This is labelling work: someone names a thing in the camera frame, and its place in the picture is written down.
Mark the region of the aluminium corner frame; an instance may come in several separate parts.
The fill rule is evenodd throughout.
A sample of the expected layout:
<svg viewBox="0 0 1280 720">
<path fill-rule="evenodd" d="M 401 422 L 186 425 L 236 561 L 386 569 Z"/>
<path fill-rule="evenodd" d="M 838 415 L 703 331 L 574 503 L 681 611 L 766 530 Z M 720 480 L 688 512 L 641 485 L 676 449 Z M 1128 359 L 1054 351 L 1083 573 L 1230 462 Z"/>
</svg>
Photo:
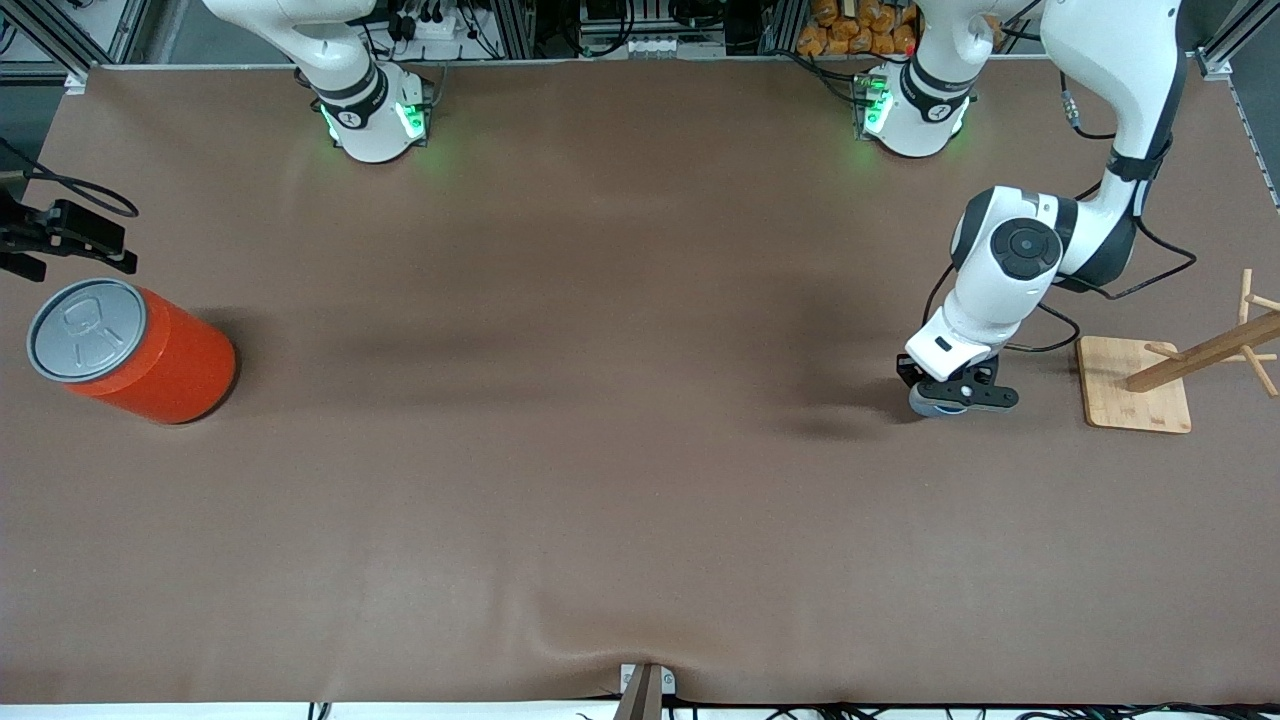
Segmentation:
<svg viewBox="0 0 1280 720">
<path fill-rule="evenodd" d="M 160 0 L 0 0 L 0 85 L 60 85 L 131 60 Z"/>
<path fill-rule="evenodd" d="M 1221 24 L 1197 47 L 1201 74 L 1210 81 L 1228 78 L 1230 60 L 1271 20 L 1280 18 L 1280 0 L 1236 0 Z"/>
</svg>

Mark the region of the white power strip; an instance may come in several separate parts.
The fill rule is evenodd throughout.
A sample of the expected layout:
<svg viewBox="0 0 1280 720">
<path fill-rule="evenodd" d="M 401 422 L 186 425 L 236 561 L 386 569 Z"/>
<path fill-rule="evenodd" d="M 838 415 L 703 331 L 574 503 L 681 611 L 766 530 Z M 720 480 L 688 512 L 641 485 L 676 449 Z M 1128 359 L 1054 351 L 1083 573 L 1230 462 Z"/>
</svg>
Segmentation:
<svg viewBox="0 0 1280 720">
<path fill-rule="evenodd" d="M 397 42 L 453 41 L 458 27 L 458 12 L 443 3 L 404 6 L 388 23 L 389 35 Z"/>
</svg>

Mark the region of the orange can grey lid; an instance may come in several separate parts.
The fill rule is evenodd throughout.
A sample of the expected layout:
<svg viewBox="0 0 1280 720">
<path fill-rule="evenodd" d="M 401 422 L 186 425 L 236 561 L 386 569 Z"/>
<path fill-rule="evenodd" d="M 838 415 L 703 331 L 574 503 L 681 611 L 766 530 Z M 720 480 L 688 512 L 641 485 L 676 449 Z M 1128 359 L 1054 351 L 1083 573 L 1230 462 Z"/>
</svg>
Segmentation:
<svg viewBox="0 0 1280 720">
<path fill-rule="evenodd" d="M 180 425 L 211 413 L 239 368 L 215 325 L 151 290 L 111 278 L 51 296 L 26 336 L 32 368 L 73 395 Z"/>
</svg>

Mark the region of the brown table cloth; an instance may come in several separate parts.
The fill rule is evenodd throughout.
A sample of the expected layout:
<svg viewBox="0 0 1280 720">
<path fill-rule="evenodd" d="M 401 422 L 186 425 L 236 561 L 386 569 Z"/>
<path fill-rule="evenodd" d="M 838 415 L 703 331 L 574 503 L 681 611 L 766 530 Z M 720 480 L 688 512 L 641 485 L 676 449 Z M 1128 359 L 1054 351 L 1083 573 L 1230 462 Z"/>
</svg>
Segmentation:
<svg viewBox="0 0 1280 720">
<path fill-rule="evenodd" d="M 788 61 L 456 67 L 366 167 L 288 70 L 97 70 L 44 145 L 239 351 L 159 427 L 40 377 L 96 263 L 0 278 L 0 703 L 1280 701 L 1280 402 L 1101 430 L 1073 355 L 922 420 L 895 355 L 992 184 L 1106 159 L 993 61 L 901 160 Z"/>
</svg>

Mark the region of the grey bracket with brown strut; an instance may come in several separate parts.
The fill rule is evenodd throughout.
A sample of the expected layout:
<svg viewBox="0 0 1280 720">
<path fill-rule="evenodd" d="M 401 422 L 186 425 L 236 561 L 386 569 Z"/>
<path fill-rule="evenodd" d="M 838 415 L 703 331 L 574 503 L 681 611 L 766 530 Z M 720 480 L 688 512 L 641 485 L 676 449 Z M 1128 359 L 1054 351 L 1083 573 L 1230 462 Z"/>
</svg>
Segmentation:
<svg viewBox="0 0 1280 720">
<path fill-rule="evenodd" d="M 676 692 L 673 670 L 658 664 L 623 664 L 613 720 L 671 720 L 666 701 Z"/>
</svg>

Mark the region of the wooden cup rack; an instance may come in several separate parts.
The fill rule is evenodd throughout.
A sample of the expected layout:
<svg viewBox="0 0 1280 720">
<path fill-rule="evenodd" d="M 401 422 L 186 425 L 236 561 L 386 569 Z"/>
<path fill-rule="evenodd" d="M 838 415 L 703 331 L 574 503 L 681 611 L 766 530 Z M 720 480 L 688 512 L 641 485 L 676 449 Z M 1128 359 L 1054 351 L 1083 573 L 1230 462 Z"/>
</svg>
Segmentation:
<svg viewBox="0 0 1280 720">
<path fill-rule="evenodd" d="M 1164 436 L 1192 432 L 1185 378 L 1222 364 L 1251 369 L 1270 398 L 1280 383 L 1268 373 L 1280 352 L 1260 347 L 1280 342 L 1280 301 L 1253 290 L 1253 270 L 1242 272 L 1236 323 L 1189 347 L 1167 342 L 1083 336 L 1075 343 L 1085 423 L 1110 430 Z"/>
</svg>

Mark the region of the orange snack packets pile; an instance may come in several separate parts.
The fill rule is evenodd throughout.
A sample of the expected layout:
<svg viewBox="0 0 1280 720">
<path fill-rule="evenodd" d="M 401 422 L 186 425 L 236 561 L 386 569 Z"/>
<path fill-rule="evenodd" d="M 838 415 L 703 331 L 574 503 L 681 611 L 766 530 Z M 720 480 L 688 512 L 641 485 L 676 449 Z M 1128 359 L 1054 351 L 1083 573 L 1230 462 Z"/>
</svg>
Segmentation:
<svg viewBox="0 0 1280 720">
<path fill-rule="evenodd" d="M 911 0 L 808 0 L 808 10 L 795 44 L 803 56 L 910 56 L 922 33 Z"/>
</svg>

